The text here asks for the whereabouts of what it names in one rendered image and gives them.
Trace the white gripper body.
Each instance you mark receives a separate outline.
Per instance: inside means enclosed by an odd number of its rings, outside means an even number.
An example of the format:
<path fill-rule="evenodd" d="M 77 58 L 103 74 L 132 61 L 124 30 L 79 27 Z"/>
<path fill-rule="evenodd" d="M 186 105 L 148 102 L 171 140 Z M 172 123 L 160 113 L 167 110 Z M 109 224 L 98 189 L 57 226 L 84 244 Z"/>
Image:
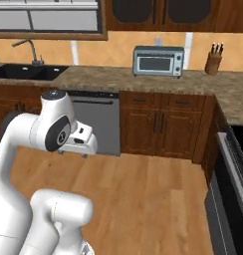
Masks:
<path fill-rule="evenodd" d="M 92 155 L 97 153 L 98 142 L 93 133 L 90 135 L 87 141 L 79 139 L 71 134 L 65 144 L 62 145 L 58 150 Z"/>

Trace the silver dishwasher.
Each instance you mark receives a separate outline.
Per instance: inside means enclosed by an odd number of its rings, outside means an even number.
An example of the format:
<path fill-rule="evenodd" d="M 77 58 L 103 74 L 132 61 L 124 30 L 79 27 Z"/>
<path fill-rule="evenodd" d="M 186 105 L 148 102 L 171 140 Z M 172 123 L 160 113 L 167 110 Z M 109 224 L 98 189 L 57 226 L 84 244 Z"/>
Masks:
<path fill-rule="evenodd" d="M 71 100 L 113 101 L 112 105 L 73 103 L 76 119 L 93 128 L 98 141 L 97 154 L 121 155 L 120 96 L 100 91 L 68 91 Z"/>

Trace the brown base cupboards with drawers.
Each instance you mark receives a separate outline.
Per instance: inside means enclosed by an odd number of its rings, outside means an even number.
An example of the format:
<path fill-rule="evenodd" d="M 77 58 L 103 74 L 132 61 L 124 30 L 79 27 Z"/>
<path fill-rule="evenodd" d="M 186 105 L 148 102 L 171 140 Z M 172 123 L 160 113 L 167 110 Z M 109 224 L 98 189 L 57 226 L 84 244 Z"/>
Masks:
<path fill-rule="evenodd" d="M 122 92 L 121 150 L 186 158 L 212 177 L 217 137 L 227 121 L 214 96 Z"/>

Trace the brown cupboards under sink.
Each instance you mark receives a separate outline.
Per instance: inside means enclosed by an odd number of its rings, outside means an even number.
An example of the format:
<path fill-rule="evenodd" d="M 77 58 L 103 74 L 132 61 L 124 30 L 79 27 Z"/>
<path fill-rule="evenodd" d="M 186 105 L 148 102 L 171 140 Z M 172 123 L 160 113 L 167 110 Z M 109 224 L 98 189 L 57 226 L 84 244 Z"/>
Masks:
<path fill-rule="evenodd" d="M 0 126 L 11 111 L 39 114 L 41 95 L 57 87 L 41 84 L 0 84 Z"/>

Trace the black sink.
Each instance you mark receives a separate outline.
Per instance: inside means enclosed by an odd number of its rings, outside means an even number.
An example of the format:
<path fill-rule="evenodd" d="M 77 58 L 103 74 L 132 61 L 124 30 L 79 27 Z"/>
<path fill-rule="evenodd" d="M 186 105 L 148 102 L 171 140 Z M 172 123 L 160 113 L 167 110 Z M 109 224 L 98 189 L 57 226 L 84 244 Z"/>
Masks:
<path fill-rule="evenodd" d="M 0 67 L 0 79 L 54 81 L 68 69 L 68 66 L 32 66 L 4 64 Z"/>

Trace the grey tap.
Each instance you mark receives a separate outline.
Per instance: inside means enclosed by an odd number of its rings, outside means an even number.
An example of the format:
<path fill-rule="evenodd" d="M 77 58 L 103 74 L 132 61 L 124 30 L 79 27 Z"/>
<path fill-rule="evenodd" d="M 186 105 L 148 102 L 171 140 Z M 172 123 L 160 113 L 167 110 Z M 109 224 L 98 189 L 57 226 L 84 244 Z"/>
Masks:
<path fill-rule="evenodd" d="M 29 43 L 30 46 L 31 46 L 31 50 L 32 50 L 32 55 L 33 55 L 33 60 L 32 60 L 32 65 L 33 66 L 43 66 L 45 64 L 43 58 L 42 58 L 42 55 L 40 55 L 40 59 L 38 60 L 37 59 L 37 54 L 36 54 L 36 49 L 35 49 L 35 46 L 34 46 L 34 43 L 31 39 L 24 39 L 24 40 L 21 40 L 21 41 L 18 41 L 18 42 L 15 42 L 12 44 L 12 47 L 17 47 L 17 46 L 20 46 L 20 45 L 23 45 L 25 43 Z"/>

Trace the grey toaster oven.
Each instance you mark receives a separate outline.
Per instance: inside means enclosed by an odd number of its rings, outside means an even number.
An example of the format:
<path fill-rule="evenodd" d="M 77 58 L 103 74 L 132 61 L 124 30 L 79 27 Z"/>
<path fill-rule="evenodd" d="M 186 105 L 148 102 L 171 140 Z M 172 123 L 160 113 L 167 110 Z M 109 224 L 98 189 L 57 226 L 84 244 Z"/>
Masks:
<path fill-rule="evenodd" d="M 135 76 L 182 76 L 184 48 L 173 46 L 136 46 L 132 53 Z"/>

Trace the wooden framed window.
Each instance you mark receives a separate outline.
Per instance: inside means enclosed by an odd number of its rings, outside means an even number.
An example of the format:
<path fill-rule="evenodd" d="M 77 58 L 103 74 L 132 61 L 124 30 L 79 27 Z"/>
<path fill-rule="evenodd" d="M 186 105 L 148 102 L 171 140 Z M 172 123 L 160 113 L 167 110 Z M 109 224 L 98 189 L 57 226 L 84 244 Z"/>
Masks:
<path fill-rule="evenodd" d="M 103 41 L 105 0 L 0 0 L 0 39 Z"/>

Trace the black oven with hob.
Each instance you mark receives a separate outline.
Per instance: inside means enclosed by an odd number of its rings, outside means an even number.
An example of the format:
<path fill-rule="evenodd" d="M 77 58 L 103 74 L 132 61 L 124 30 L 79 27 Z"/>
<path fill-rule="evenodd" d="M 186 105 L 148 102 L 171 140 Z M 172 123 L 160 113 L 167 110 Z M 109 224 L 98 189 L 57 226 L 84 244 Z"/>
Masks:
<path fill-rule="evenodd" d="M 216 135 L 218 149 L 205 198 L 214 255 L 243 255 L 243 126 Z"/>

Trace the wooden knife block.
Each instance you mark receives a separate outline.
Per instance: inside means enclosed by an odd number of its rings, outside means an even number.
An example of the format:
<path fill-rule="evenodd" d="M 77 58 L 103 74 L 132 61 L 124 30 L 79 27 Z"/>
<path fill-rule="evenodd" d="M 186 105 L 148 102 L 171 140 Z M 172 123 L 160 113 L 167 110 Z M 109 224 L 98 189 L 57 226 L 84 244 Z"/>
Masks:
<path fill-rule="evenodd" d="M 223 43 L 212 44 L 204 68 L 206 74 L 215 76 L 218 73 L 218 69 L 222 60 L 223 49 L 224 49 Z"/>

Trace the brown wall cupboards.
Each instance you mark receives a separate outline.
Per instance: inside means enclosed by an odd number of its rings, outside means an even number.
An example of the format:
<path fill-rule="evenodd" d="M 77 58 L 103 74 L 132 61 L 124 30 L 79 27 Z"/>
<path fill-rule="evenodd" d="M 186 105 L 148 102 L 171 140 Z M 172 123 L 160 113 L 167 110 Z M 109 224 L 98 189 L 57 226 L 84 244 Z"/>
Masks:
<path fill-rule="evenodd" d="M 243 33 L 243 0 L 106 0 L 112 31 Z"/>

